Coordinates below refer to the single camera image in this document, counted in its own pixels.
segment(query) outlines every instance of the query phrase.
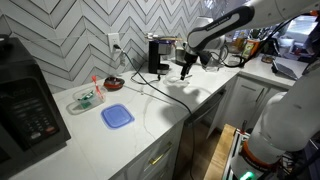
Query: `wall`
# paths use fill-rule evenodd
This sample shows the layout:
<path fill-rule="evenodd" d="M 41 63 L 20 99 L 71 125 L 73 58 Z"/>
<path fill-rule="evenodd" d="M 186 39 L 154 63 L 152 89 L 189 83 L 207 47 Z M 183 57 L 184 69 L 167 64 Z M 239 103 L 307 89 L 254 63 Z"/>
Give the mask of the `wall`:
<path fill-rule="evenodd" d="M 211 11 L 205 5 L 212 2 Z M 198 16 L 217 18 L 227 0 L 0 0 L 0 34 L 18 37 L 52 93 L 132 67 L 110 53 L 108 33 L 136 65 L 147 60 L 147 32 L 186 38 Z"/>

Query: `microwave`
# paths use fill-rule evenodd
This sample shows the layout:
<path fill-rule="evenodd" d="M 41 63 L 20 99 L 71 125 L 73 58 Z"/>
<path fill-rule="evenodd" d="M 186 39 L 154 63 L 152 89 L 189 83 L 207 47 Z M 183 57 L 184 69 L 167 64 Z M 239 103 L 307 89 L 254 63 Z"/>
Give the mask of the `microwave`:
<path fill-rule="evenodd" d="M 70 138 L 39 65 L 19 39 L 8 38 L 0 46 L 0 179 Z"/>

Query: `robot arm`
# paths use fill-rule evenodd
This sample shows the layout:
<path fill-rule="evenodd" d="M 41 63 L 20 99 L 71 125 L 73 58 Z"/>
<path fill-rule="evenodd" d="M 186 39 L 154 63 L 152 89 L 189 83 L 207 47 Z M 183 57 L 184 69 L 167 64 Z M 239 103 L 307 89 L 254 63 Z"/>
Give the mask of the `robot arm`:
<path fill-rule="evenodd" d="M 205 49 L 219 49 L 224 42 L 219 38 L 235 29 L 252 29 L 271 26 L 310 10 L 318 9 L 319 0 L 251 0 L 219 19 L 194 28 L 188 35 L 185 61 L 181 80 L 196 62 L 197 52 Z"/>

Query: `green light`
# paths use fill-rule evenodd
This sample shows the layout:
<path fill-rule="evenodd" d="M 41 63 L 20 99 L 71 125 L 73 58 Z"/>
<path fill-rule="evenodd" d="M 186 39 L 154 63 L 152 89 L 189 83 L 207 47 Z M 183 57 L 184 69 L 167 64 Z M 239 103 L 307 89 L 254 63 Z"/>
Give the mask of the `green light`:
<path fill-rule="evenodd" d="M 246 172 L 246 174 L 244 174 L 240 180 L 247 180 L 247 179 L 252 179 L 254 177 L 254 174 L 252 172 Z"/>

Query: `kitchen counter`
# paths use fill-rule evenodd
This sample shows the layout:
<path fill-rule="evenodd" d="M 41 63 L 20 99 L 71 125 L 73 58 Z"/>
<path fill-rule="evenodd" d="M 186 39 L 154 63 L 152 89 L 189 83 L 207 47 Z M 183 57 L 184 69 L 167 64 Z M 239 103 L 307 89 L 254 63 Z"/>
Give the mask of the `kitchen counter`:
<path fill-rule="evenodd" d="M 299 77 L 306 64 L 279 58 L 279 63 L 297 72 Z M 184 102 L 191 111 L 199 108 L 208 97 L 221 89 L 226 82 L 237 74 L 255 78 L 281 87 L 290 87 L 294 81 L 276 76 L 271 65 L 253 59 L 245 68 L 221 68 L 217 72 L 205 72 L 200 64 L 195 64 L 188 78 L 187 86 L 168 83 L 166 77 L 180 74 L 181 66 L 171 61 L 171 71 L 153 86 L 164 93 Z M 144 152 L 152 143 L 170 130 L 176 123 L 183 121 L 187 110 L 155 91 L 149 86 L 130 81 L 133 71 L 121 75 L 125 87 L 119 91 L 107 92 L 106 101 L 87 112 L 70 115 L 66 107 L 74 102 L 72 96 L 92 84 L 69 89 L 54 94 L 67 128 L 72 136 L 67 146 L 28 167 L 10 179 L 109 179 L 130 161 Z M 157 78 L 154 74 L 143 73 L 147 81 Z M 101 111 L 111 105 L 121 103 L 135 117 L 135 121 L 119 129 L 109 129 L 101 118 Z"/>

